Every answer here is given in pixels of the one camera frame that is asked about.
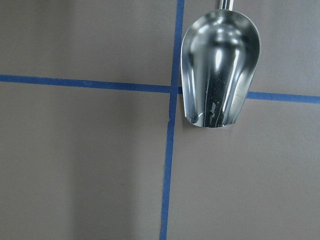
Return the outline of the shiny metal scoop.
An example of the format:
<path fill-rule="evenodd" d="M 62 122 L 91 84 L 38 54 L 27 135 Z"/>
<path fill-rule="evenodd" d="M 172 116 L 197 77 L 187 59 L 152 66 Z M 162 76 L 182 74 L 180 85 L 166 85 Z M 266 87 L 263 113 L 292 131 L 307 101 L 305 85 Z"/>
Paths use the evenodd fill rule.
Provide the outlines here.
<path fill-rule="evenodd" d="M 201 128 L 234 124 L 256 72 L 261 40 L 255 24 L 233 1 L 197 19 L 180 51 L 184 115 Z"/>

